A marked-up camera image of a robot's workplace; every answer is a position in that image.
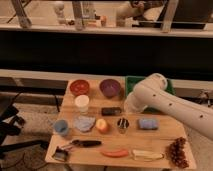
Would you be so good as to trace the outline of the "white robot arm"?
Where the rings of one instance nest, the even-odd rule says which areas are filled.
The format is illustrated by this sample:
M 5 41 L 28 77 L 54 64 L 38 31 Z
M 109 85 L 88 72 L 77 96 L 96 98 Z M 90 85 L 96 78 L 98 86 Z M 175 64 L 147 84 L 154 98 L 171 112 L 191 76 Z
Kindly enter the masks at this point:
M 155 108 L 213 141 L 213 109 L 167 93 L 167 86 L 162 74 L 149 75 L 134 85 L 124 101 L 124 110 L 130 114 Z

